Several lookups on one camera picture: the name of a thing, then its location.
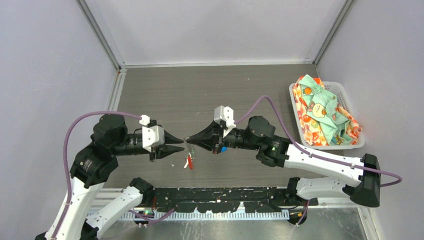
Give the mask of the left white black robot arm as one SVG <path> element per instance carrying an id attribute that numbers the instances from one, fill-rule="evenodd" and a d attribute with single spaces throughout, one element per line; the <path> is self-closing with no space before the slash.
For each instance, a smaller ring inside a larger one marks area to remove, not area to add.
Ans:
<path id="1" fill-rule="evenodd" d="M 138 115 L 140 128 L 128 132 L 126 112 L 99 111 L 90 143 L 64 167 L 67 190 L 50 229 L 39 240 L 98 240 L 122 215 L 137 206 L 148 207 L 154 187 L 140 177 L 93 215 L 89 210 L 98 192 L 118 167 L 119 156 L 148 155 L 151 161 L 183 151 L 183 140 L 168 133 L 147 115 Z"/>

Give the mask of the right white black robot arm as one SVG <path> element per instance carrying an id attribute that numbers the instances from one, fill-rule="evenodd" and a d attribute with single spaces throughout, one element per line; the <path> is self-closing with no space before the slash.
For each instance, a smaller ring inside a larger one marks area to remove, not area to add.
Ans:
<path id="1" fill-rule="evenodd" d="M 186 141 L 213 154 L 224 148 L 257 151 L 255 158 L 268 167 L 301 169 L 323 176 L 290 178 L 285 198 L 291 205 L 314 198 L 346 198 L 369 208 L 380 206 L 381 174 L 375 155 L 347 157 L 314 150 L 276 135 L 275 130 L 262 116 L 251 117 L 245 129 L 230 128 L 219 120 Z"/>

